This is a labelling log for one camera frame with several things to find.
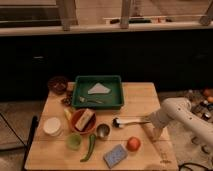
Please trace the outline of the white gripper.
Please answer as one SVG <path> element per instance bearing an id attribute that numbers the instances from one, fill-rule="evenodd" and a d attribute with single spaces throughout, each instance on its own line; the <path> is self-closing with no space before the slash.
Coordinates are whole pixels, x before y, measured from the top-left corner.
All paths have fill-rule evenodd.
<path id="1" fill-rule="evenodd" d="M 163 129 L 166 126 L 166 121 L 164 118 L 164 114 L 161 109 L 152 112 L 148 116 L 149 121 L 153 124 L 154 127 Z"/>

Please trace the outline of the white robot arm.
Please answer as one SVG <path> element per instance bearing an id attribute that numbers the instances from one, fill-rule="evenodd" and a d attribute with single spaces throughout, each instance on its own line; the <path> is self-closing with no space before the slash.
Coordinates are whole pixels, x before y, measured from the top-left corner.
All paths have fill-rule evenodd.
<path id="1" fill-rule="evenodd" d="M 154 139 L 158 140 L 170 121 L 176 120 L 185 125 L 201 141 L 213 149 L 213 124 L 202 120 L 191 112 L 191 102 L 187 98 L 167 98 L 161 107 L 147 116 L 154 126 Z"/>

